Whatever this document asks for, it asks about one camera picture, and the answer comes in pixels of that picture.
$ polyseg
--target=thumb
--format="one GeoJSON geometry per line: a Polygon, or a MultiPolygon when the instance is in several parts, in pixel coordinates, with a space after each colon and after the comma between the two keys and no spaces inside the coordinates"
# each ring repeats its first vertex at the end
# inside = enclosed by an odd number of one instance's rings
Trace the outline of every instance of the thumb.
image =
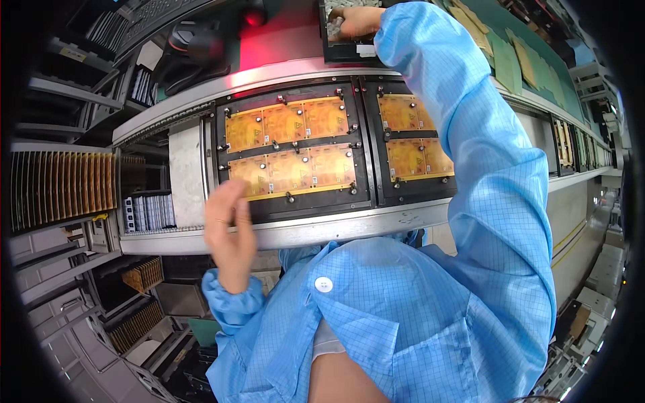
{"type": "Polygon", "coordinates": [[[235,225],[240,247],[255,253],[255,234],[253,233],[249,204],[245,198],[239,199],[235,204],[235,225]]]}

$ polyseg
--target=white label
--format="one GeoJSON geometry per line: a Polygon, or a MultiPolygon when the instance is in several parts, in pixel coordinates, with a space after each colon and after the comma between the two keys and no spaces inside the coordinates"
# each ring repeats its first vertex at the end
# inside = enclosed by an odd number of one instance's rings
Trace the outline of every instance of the white label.
{"type": "Polygon", "coordinates": [[[376,49],[372,44],[357,44],[356,53],[358,53],[360,57],[374,57],[376,56],[376,49]]]}
{"type": "Polygon", "coordinates": [[[61,49],[59,54],[69,57],[70,59],[74,59],[79,62],[83,62],[85,58],[87,57],[86,55],[82,54],[81,52],[76,52],[75,50],[69,49],[69,48],[63,48],[61,49]]]}

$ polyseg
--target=hand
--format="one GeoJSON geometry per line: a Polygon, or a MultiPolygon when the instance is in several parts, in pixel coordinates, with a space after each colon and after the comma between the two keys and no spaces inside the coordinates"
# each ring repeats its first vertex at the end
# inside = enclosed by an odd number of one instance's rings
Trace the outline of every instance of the hand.
{"type": "Polygon", "coordinates": [[[379,7],[349,7],[334,8],[329,14],[329,22],[342,17],[341,31],[329,37],[329,41],[353,39],[361,36],[376,34],[381,27],[381,14],[385,8],[379,7]]]}
{"type": "Polygon", "coordinates": [[[247,186],[245,181],[226,181],[210,194],[204,207],[204,241],[219,268],[217,280],[231,294],[248,288],[257,252],[248,201],[243,197],[247,186]],[[237,233],[228,233],[233,219],[237,233]]]}

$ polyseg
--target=blue cloth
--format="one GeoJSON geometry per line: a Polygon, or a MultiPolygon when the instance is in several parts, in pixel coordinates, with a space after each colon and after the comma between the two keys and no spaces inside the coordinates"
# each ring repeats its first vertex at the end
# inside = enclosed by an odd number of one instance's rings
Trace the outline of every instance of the blue cloth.
{"type": "Polygon", "coordinates": [[[219,402],[306,402],[322,317],[392,402],[503,402],[527,395],[544,368],[555,323],[544,152],[468,32],[436,6],[389,8],[375,44],[455,163],[459,254],[386,237],[282,250],[286,273],[266,300],[257,279],[230,295],[209,271],[202,287],[223,332],[207,376],[219,402]],[[331,291],[317,290],[319,277],[331,291]]]}

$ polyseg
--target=person's left hand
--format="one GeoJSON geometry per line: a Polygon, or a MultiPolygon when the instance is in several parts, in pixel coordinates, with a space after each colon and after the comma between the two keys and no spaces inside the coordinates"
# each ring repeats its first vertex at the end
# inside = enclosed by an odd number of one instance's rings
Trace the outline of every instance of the person's left hand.
{"type": "Polygon", "coordinates": [[[226,181],[210,194],[204,207],[204,241],[219,269],[217,280],[231,294],[248,288],[257,253],[249,205],[243,197],[247,186],[245,181],[226,181]],[[237,233],[228,233],[233,219],[237,233]]]}

